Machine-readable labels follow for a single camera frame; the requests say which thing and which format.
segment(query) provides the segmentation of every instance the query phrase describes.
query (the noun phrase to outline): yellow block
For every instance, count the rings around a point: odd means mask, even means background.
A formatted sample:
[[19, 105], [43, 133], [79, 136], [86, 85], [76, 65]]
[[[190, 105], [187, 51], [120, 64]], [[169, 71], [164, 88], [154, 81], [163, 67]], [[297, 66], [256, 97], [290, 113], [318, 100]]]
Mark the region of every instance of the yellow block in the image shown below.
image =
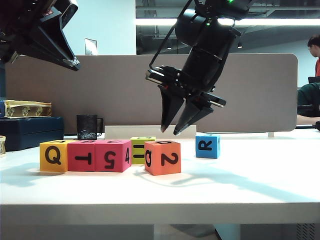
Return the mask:
[[40, 171], [68, 171], [68, 143], [76, 140], [54, 140], [40, 143]]
[[145, 142], [155, 141], [155, 136], [134, 136], [132, 143], [132, 164], [145, 164]]

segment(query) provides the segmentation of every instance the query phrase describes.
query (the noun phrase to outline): white wall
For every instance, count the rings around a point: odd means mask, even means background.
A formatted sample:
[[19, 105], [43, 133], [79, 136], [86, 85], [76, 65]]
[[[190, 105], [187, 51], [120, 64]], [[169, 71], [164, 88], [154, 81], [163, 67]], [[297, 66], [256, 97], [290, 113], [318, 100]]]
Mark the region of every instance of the white wall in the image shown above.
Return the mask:
[[99, 55], [136, 54], [135, 0], [77, 0], [78, 11], [63, 32], [75, 55], [85, 54], [85, 38], [97, 40]]
[[293, 53], [298, 58], [298, 86], [301, 87], [308, 83], [308, 77], [315, 75], [317, 59], [310, 55], [307, 47], [309, 39], [292, 41], [288, 43], [259, 47], [246, 50], [243, 46], [241, 51], [236, 53]]

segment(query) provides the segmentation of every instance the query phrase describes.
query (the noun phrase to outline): robotic arm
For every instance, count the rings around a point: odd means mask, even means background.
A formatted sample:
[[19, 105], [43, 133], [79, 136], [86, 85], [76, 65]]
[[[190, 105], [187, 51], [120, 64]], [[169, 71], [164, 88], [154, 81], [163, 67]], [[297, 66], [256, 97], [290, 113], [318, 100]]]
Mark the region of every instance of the robotic arm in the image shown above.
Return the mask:
[[79, 70], [62, 31], [77, 9], [75, 0], [0, 0], [0, 60], [27, 55]]
[[[206, 0], [205, 3], [194, 0], [195, 10], [189, 10], [187, 8], [191, 2], [189, 0], [184, 6], [146, 72], [146, 79], [157, 83], [160, 88], [162, 132], [168, 128], [185, 101], [174, 135], [212, 113], [214, 110], [211, 105], [220, 108], [226, 105], [225, 100], [209, 92], [215, 90], [215, 83], [222, 73], [230, 47], [234, 39], [241, 36], [241, 32], [233, 26], [221, 25], [218, 19], [240, 20], [247, 15], [253, 4], [253, 0]], [[152, 64], [174, 29], [177, 38], [192, 47], [183, 68], [153, 68]]]

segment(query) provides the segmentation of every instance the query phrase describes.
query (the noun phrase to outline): cable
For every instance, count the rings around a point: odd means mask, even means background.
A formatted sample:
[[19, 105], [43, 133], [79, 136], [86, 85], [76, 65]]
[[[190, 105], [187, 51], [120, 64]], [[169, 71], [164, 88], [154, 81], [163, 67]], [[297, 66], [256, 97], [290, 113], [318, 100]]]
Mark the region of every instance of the cable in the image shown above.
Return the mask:
[[[193, 0], [189, 0], [185, 6], [183, 7], [182, 11], [180, 12], [179, 16], [177, 17], [177, 19], [179, 19], [184, 13], [185, 11], [187, 10], [187, 8], [189, 7], [190, 3], [192, 2]], [[167, 42], [168, 38], [170, 37], [171, 33], [174, 31], [174, 29], [176, 28], [176, 24], [175, 23], [169, 30], [169, 32], [166, 34], [165, 38], [163, 39], [162, 43], [160, 44], [158, 50], [156, 51], [156, 54], [153, 56], [151, 62], [149, 63], [149, 68], [152, 69], [152, 70], [155, 70], [153, 67], [152, 67], [152, 64], [154, 64], [156, 58], [158, 57], [161, 49], [164, 47], [165, 43]]]

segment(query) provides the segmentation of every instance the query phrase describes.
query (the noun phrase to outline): lime green block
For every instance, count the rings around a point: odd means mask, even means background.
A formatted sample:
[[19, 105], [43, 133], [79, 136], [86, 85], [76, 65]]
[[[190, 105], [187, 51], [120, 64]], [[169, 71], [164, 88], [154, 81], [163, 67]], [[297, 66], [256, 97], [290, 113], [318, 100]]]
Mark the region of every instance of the lime green block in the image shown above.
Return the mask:
[[155, 141], [155, 136], [133, 136], [132, 143], [132, 164], [145, 163], [145, 142]]

